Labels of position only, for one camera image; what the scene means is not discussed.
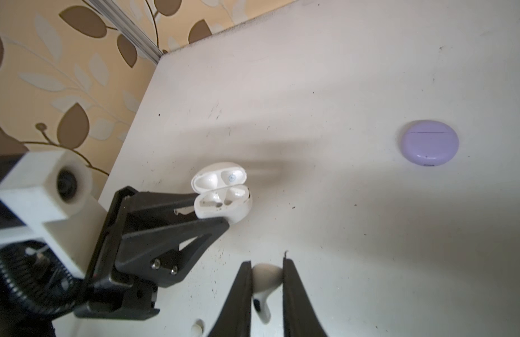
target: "screw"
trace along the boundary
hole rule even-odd
[[[152,269],[159,269],[161,267],[161,260],[159,259],[155,259],[153,260],[153,263],[152,263]]]

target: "table surface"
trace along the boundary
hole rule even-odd
[[[400,154],[452,126],[439,167]],[[239,265],[296,263],[329,336],[520,336],[520,1],[300,1],[161,59],[100,202],[248,172],[251,213],[161,289],[145,322],[75,336],[209,332]],[[283,336],[281,289],[272,321]]]

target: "white earbud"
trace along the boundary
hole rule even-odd
[[[267,298],[282,283],[282,268],[267,263],[259,263],[252,268],[252,302],[264,324],[269,323],[271,319]]]

